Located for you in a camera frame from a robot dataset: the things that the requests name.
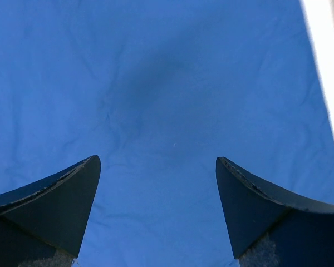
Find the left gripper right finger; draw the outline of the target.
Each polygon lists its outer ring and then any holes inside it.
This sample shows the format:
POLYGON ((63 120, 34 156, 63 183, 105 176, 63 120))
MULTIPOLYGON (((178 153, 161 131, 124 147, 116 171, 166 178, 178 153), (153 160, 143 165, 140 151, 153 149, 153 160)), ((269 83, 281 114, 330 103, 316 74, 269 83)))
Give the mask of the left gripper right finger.
POLYGON ((295 194, 225 157, 216 178, 235 259, 334 259, 334 205, 295 194))

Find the blue surgical drape cloth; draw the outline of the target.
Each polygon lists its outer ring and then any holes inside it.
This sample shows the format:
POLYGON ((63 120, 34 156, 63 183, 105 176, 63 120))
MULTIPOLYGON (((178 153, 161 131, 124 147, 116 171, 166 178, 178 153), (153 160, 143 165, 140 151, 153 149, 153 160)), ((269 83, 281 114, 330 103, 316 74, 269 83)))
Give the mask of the blue surgical drape cloth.
POLYGON ((219 156, 334 204, 299 1, 0 1, 0 193, 91 155, 81 266, 237 266, 219 156))

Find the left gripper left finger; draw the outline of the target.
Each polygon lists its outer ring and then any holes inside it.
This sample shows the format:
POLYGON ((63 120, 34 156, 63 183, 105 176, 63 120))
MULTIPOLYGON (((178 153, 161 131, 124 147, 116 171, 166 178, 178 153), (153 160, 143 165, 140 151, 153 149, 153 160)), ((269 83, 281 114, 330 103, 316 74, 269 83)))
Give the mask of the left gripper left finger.
POLYGON ((17 233, 76 258, 100 173, 100 158, 93 155, 56 174, 0 194, 0 221, 17 233))

